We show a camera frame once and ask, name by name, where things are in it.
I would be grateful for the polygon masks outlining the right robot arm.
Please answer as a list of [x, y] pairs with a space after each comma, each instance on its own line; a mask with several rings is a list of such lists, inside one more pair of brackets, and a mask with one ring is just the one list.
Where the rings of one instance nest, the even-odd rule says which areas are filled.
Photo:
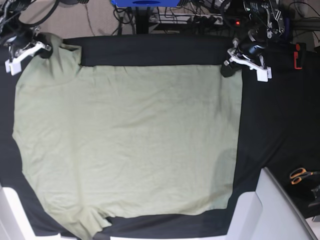
[[12, 76], [22, 71], [21, 62], [27, 57], [39, 55], [48, 59], [53, 53], [51, 43], [39, 30], [60, 2], [55, 1], [51, 10], [35, 23], [20, 21], [21, 13], [33, 3], [34, 0], [5, 0], [0, 6], [0, 45], [8, 48], [8, 60], [4, 65]]

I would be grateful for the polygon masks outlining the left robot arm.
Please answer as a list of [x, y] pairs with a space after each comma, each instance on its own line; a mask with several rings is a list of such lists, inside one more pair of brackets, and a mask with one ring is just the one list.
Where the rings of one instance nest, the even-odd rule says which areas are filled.
[[272, 69], [266, 65], [263, 52], [270, 41], [279, 40], [285, 33], [283, 15], [275, 0], [244, 0], [243, 7], [249, 17], [247, 35], [232, 40], [220, 73], [228, 78], [242, 66], [247, 66], [256, 71], [259, 82], [268, 82], [272, 78]]

